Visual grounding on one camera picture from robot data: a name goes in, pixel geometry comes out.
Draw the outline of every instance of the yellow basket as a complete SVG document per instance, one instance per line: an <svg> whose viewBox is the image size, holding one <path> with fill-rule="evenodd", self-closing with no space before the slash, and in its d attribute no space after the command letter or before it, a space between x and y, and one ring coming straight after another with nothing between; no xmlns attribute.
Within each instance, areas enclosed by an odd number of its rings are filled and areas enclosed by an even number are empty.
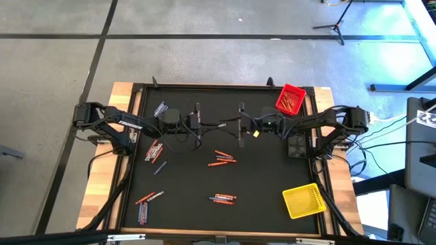
<svg viewBox="0 0 436 245"><path fill-rule="evenodd" d="M307 184L283 191L287 211L292 219L326 211L318 186Z"/></svg>

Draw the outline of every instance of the concrete floor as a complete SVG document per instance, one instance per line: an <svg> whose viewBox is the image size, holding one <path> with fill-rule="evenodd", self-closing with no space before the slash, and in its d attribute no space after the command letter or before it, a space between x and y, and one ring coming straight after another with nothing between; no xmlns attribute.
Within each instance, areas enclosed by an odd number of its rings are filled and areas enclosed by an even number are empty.
<svg viewBox="0 0 436 245"><path fill-rule="evenodd" d="M109 0L5 0L0 33L100 33L109 6ZM110 33L325 35L329 31L311 27L334 23L344 7L318 0L126 0L119 1ZM414 35L398 3L353 3L342 31ZM6 115L0 120L0 144L27 154L24 160L0 158L0 236L31 233L96 44L0 39L0 110ZM434 95L372 93L369 85L407 84L430 68L418 42L108 40L89 101L107 103L115 81L151 82L151 76L161 83L222 84L265 84L272 76L277 84L332 87L336 104L359 105L389 118L405 112L408 97ZM374 144L404 138L400 130ZM74 143L48 232L74 230L94 150L90 143ZM404 166L404 146L373 152L386 171ZM351 162L360 158L358 152L349 157ZM364 174L382 171L369 161Z"/></svg>

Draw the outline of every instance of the wooden table frame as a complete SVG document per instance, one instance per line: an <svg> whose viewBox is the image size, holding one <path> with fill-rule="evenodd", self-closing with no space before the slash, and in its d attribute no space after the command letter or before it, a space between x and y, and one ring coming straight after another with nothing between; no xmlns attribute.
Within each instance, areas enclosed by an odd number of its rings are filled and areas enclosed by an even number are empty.
<svg viewBox="0 0 436 245"><path fill-rule="evenodd" d="M117 107L120 110L127 111L129 104L133 101L133 108L131 113L138 114L140 98L142 91L136 93L134 99L131 98L132 89L134 83L132 82L115 82L112 88L109 104ZM324 111L326 108L333 106L332 91L330 88L315 87L315 100L316 106L319 112ZM313 113L311 107L310 97L306 98L307 112ZM123 126L112 125L116 130L122 131ZM328 135L332 131L332 128L322 127L322 135ZM101 154L110 150L112 146L110 144L102 144L97 147L95 154ZM339 149L334 150L334 154L340 157L345 157L345 152ZM112 186L112 179L115 177L115 165L117 156L108 154L100 157L93 162L91 168L91 175L88 180L87 188L84 194L82 207L78 217L76 227L82 228L87 225L91 219L102 208L106 200L108 199L110 189ZM121 169L119 171L120 180L125 173L128 157L122 157ZM318 169L321 167L321 163L318 162ZM351 177L348 170L348 164L341 159L332 159L328 161L328 168L330 170L330 181L332 185L332 192L334 194L334 200L340 211L342 211L344 217L349 221L353 228L363 234L363 228L360 223L360 217L358 214L356 196L354 195L354 189L351 181ZM324 177L320 174L322 183L324 184ZM110 220L108 221L108 228L114 229L116 227L116 220L119 215L121 195L116 200L112 208ZM324 213L326 233L333 234L333 223L330 215L330 211L327 210ZM247 237L304 237L304 238L319 238L320 234L298 234L298 233L262 233L262 232L236 232L236 231L194 231L194 230L174 230L174 229L149 229L149 228L121 228L125 233L154 233L154 234L172 234L172 235L226 235L226 236L247 236Z"/></svg>

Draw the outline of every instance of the black mat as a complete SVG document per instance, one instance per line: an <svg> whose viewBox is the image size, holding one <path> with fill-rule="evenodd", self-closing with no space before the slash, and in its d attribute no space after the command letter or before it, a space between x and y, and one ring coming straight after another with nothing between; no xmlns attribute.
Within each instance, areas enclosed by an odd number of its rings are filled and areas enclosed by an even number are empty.
<svg viewBox="0 0 436 245"><path fill-rule="evenodd" d="M263 106L274 107L278 96L277 91L149 89L143 116L151 117L162 101L178 108L182 115L192 112L195 102L199 102L204 123L237 117L240 101L245 102L246 113L259 116ZM228 130L236 132L236 123L230 124ZM185 144L177 142L174 135L165 138L179 151L194 146L192 137ZM144 161L152 142L143 135L138 142L123 227L318 233L315 216L296 220L289 217L281 192L308 184L311 178L308 162L288 158L286 143L278 136L245 135L245 147L239 148L234 136L212 131L202 138L201 149L179 155L164 148L155 164ZM238 163L208 167L208 163L216 162L215 149L232 154ZM154 176L164 161L168 164ZM150 202L148 223L141 226L135 202L153 191L165 193ZM208 200L215 193L237 196L236 204Z"/></svg>

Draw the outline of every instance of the tripod stand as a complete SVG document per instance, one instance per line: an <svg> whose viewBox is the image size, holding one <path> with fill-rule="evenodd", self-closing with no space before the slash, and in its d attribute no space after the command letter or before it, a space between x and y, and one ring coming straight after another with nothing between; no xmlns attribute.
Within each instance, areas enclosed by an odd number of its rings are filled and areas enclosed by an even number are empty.
<svg viewBox="0 0 436 245"><path fill-rule="evenodd" d="M333 31L336 31L339 34L339 39L341 39L341 44L345 45L344 41L343 41L343 36L341 34L341 30L339 28L339 25L341 24L341 21L345 15L345 13L347 12L349 6L352 4L353 0L349 0L349 3L347 5L347 7L345 8L344 12L342 13L341 17L339 18L338 22L336 22L336 24L329 24L329 25L325 25L325 26L319 26L319 27L314 27L313 29L323 29L323 28L329 28L331 29L333 27Z"/></svg>

